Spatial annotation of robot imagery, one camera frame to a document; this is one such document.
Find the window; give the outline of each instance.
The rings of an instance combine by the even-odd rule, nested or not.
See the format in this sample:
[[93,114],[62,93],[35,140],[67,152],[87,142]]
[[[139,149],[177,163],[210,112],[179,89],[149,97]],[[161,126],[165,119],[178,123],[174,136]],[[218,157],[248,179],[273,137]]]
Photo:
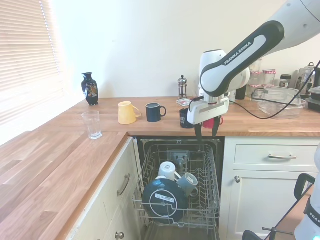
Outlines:
[[0,126],[64,96],[49,0],[0,0]]

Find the dishwasher rack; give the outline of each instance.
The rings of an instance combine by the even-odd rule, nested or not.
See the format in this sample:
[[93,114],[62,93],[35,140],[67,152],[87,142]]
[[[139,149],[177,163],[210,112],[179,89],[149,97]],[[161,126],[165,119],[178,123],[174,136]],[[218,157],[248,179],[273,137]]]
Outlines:
[[[177,148],[177,145],[154,144],[145,153],[145,161],[141,167],[138,183],[132,196],[134,208],[144,225],[148,226],[154,223],[159,226],[175,225],[187,228],[203,228],[207,229],[208,232],[217,229],[216,219],[219,218],[220,214],[220,197],[213,148],[203,143],[189,144],[187,147],[190,150],[173,150]],[[184,214],[178,222],[174,222],[172,218],[168,217],[171,220],[168,223],[171,222],[172,224],[159,223],[156,220],[161,217],[149,216],[144,209],[144,205],[156,205],[142,203],[144,187],[156,179],[161,163],[171,161],[170,156],[172,154],[178,155],[186,152],[187,162],[182,171],[189,172],[197,178],[199,193],[195,197],[188,197],[187,209],[173,208],[171,204],[161,204],[172,210],[183,211]]]

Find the red lid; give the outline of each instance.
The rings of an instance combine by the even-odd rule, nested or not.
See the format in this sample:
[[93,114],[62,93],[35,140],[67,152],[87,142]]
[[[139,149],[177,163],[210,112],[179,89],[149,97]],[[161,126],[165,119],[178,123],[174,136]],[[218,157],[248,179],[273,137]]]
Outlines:
[[263,73],[264,74],[276,74],[277,71],[275,69],[264,69]]

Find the plate label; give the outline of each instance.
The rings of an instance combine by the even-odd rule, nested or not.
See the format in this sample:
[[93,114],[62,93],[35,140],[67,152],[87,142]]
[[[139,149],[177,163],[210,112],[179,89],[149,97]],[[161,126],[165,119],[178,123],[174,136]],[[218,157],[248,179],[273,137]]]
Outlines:
[[157,193],[155,194],[155,197],[157,199],[161,199],[161,200],[164,200],[164,201],[167,201],[167,202],[170,202],[170,203],[174,203],[175,202],[175,200],[173,198],[168,197],[168,196],[163,196],[163,195],[160,195],[160,194],[157,194]]

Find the cabinet door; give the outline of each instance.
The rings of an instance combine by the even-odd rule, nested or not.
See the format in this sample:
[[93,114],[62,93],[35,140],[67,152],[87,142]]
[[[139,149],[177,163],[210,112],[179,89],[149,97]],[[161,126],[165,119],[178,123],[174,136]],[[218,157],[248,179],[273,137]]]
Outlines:
[[245,230],[265,238],[296,202],[294,189],[301,172],[234,170],[231,187],[227,240],[241,240]]
[[110,225],[105,240],[115,240],[116,232],[124,233],[124,240],[140,240],[141,239],[141,225],[138,213],[134,208],[132,202],[132,195],[136,185],[133,184],[130,191],[123,202],[117,209],[114,219]]

